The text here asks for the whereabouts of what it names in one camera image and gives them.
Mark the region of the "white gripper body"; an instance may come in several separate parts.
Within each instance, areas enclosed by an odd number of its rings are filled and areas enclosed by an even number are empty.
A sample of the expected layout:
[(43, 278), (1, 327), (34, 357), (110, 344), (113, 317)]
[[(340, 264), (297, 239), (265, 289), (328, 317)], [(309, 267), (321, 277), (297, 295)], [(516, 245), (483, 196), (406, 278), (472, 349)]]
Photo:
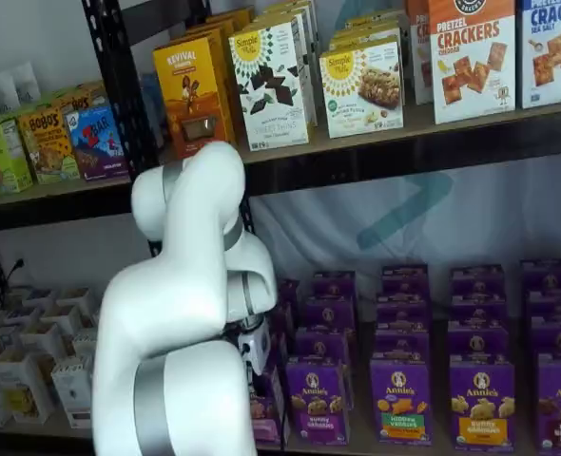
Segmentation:
[(246, 367), (256, 375), (261, 375), (268, 359), (268, 327), (259, 326), (241, 332), (238, 344)]

